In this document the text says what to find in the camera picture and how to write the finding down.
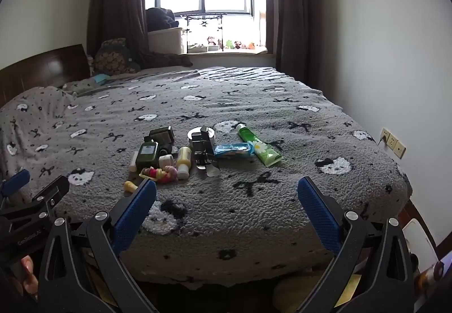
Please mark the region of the person's hand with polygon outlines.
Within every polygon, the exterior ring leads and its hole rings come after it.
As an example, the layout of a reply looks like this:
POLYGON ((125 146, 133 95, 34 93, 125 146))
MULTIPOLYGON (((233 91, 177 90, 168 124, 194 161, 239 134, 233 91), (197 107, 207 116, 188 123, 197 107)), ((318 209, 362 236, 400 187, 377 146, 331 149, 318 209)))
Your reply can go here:
POLYGON ((32 298, 38 296, 38 279, 34 275, 34 263, 30 256, 25 256, 19 262, 12 265, 13 277, 11 283, 16 290, 23 296, 26 292, 32 298))

